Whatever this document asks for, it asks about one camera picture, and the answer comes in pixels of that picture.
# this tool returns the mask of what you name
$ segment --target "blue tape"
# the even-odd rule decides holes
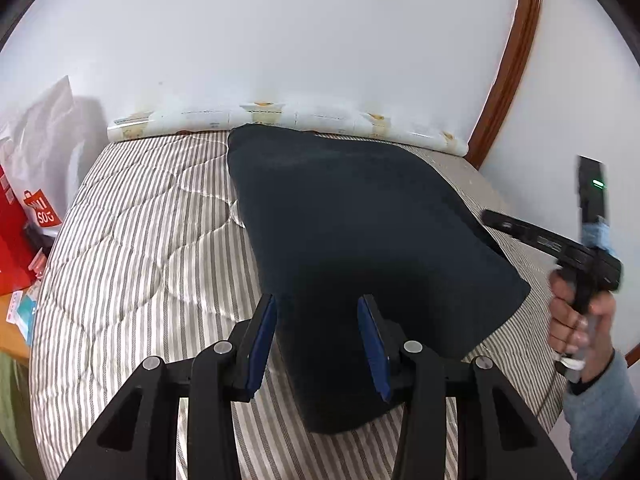
[[[358,326],[360,327],[360,336],[367,355],[367,361],[369,362],[373,385],[382,399],[385,402],[389,402],[391,398],[389,361],[385,356],[385,349],[378,336],[378,329],[364,298],[358,300]]]
[[[609,238],[609,226],[605,222],[582,224],[582,244],[586,247],[598,247],[615,256]]]

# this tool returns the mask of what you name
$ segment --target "sleeve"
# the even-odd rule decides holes
[[[571,464],[578,480],[601,478],[613,462],[640,415],[626,362],[616,355],[598,381],[580,395],[564,394],[569,423]]]

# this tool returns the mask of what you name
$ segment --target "dark pillow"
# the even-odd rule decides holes
[[[529,285],[426,162],[390,144],[247,125],[228,168],[260,286],[309,431],[350,430],[389,409],[356,319],[373,294],[407,337],[463,358],[522,304]]]

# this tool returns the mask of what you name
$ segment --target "mattress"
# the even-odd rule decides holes
[[[251,317],[262,291],[227,171],[227,136],[199,132],[111,144],[82,183],[47,264],[31,349],[33,427],[48,478],[57,477],[145,357],[193,357]],[[509,213],[464,159],[403,147],[431,164],[476,217],[483,208]],[[564,388],[546,345],[549,262],[491,234],[531,293],[467,359],[494,359],[548,431]],[[320,435],[305,431],[294,406],[276,340],[255,399],[233,406],[243,478],[390,478],[401,408],[357,430]],[[180,479],[187,478],[187,413],[183,400]],[[447,399],[448,478],[456,478],[455,413]]]

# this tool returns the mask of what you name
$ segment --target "white wall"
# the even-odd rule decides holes
[[[625,266],[614,343],[640,342],[640,67],[596,0],[543,0],[511,110],[481,173],[525,220],[578,237],[577,155],[606,165]]]
[[[516,0],[37,0],[0,53],[0,109],[64,75],[112,120],[311,101],[468,139]]]

